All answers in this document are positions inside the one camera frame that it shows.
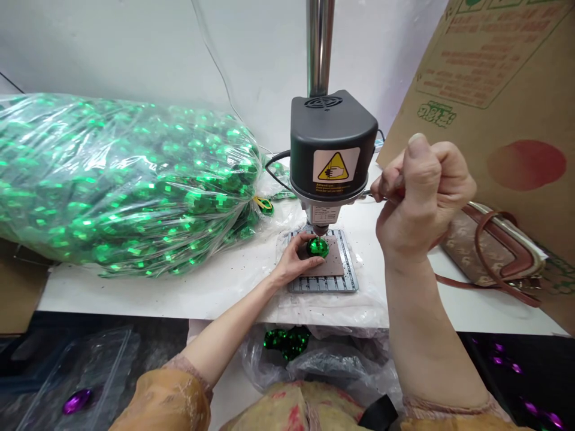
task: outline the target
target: woman's left hand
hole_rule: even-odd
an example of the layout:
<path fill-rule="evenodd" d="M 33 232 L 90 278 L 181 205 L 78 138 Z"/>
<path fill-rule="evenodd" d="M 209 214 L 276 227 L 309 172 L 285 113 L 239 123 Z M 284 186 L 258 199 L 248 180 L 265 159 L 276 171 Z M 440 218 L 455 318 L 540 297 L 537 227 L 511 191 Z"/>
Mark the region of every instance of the woman's left hand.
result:
<path fill-rule="evenodd" d="M 306 269 L 315 268 L 325 263 L 323 257 L 315 256 L 301 260 L 298 256 L 298 249 L 315 237 L 312 233 L 299 233 L 287 245 L 282 258 L 270 274 L 270 277 L 278 287 L 285 286 L 290 281 L 293 281 Z"/>

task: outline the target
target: metal base plate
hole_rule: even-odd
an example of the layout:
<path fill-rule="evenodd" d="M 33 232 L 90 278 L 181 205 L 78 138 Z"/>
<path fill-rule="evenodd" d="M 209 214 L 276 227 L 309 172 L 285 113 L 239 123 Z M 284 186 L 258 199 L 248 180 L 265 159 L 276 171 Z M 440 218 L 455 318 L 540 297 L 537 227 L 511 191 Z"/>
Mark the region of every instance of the metal base plate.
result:
<path fill-rule="evenodd" d="M 300 232 L 313 233 L 311 226 L 306 226 L 303 230 L 290 232 L 288 240 L 291 241 Z M 334 277 L 296 278 L 287 285 L 290 293 L 353 293 L 359 290 L 345 233 L 341 229 L 330 229 L 326 235 L 333 235 L 337 240 L 344 274 Z"/>

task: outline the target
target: electrical cable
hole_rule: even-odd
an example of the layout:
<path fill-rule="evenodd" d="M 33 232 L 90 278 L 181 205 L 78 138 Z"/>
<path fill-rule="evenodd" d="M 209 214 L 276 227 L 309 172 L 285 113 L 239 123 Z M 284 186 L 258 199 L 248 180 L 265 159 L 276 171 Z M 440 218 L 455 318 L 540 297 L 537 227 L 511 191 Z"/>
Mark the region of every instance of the electrical cable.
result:
<path fill-rule="evenodd" d="M 214 65 L 216 66 L 216 69 L 220 74 L 220 78 L 222 79 L 223 86 L 226 89 L 226 94 L 228 95 L 229 105 L 232 107 L 232 110 L 235 112 L 235 115 L 240 119 L 240 121 L 242 123 L 244 123 L 244 120 L 241 118 L 241 115 L 235 109 L 234 103 L 232 102 L 232 96 L 229 94 L 229 88 L 228 88 L 228 83 L 226 82 L 226 78 L 224 78 L 223 72 L 217 63 L 216 58 L 214 57 L 214 54 L 211 52 L 211 49 L 210 49 L 211 40 L 208 42 L 210 34 L 209 34 L 208 29 L 205 25 L 205 19 L 204 19 L 204 14 L 202 12 L 202 9 L 199 6 L 199 4 L 197 4 L 198 0 L 191 0 L 191 2 L 192 2 L 193 11 L 196 14 L 196 21 L 198 23 L 199 33 L 202 35 L 202 40 L 204 42 L 205 48 L 208 50 L 208 53 L 210 54 L 211 60 L 214 62 Z"/>
<path fill-rule="evenodd" d="M 276 154 L 270 150 L 269 148 L 264 147 L 263 145 L 258 144 L 258 147 L 263 148 L 264 150 L 266 150 L 269 154 L 271 154 L 271 156 L 275 156 Z"/>
<path fill-rule="evenodd" d="M 281 153 L 277 153 L 275 156 L 273 156 L 269 162 L 267 162 L 265 164 L 265 170 L 268 171 L 268 174 L 271 175 L 271 177 L 276 180 L 278 183 L 280 183 L 284 188 L 288 189 L 290 192 L 293 193 L 292 189 L 290 189 L 287 185 L 285 185 L 278 177 L 276 177 L 273 172 L 270 171 L 270 165 L 272 163 L 277 162 L 280 159 L 284 159 L 285 157 L 288 157 L 291 155 L 292 150 L 286 150 L 286 151 L 282 151 Z"/>
<path fill-rule="evenodd" d="M 14 84 L 6 75 L 4 75 L 2 72 L 0 72 L 0 76 L 2 76 L 2 78 L 4 78 L 5 80 L 7 80 L 16 90 L 18 90 L 20 93 L 22 94 L 26 94 L 25 92 L 23 92 L 21 90 L 21 88 L 19 86 L 17 86 L 16 84 Z"/>

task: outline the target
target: black motor housing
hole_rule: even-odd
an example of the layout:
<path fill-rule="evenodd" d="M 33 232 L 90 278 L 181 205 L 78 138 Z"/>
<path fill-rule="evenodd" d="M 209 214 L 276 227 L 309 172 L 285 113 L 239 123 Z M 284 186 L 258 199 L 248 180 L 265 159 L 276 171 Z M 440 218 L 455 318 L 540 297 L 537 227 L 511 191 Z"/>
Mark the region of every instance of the black motor housing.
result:
<path fill-rule="evenodd" d="M 293 98 L 290 182 L 298 197 L 340 202 L 360 194 L 367 184 L 377 129 L 377 120 L 345 90 Z M 318 150 L 326 152 L 316 154 Z M 330 163 L 336 159 L 340 164 L 334 171 Z"/>

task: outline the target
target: handbag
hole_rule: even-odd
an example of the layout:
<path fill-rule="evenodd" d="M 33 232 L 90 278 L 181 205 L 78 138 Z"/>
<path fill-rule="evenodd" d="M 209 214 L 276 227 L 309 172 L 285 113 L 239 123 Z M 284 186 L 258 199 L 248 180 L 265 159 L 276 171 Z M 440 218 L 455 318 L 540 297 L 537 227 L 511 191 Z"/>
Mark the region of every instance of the handbag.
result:
<path fill-rule="evenodd" d="M 547 255 L 517 227 L 510 213 L 468 202 L 451 222 L 440 245 L 472 283 L 435 275 L 463 289 L 499 289 L 521 302 L 541 302 L 525 289 L 539 289 Z"/>

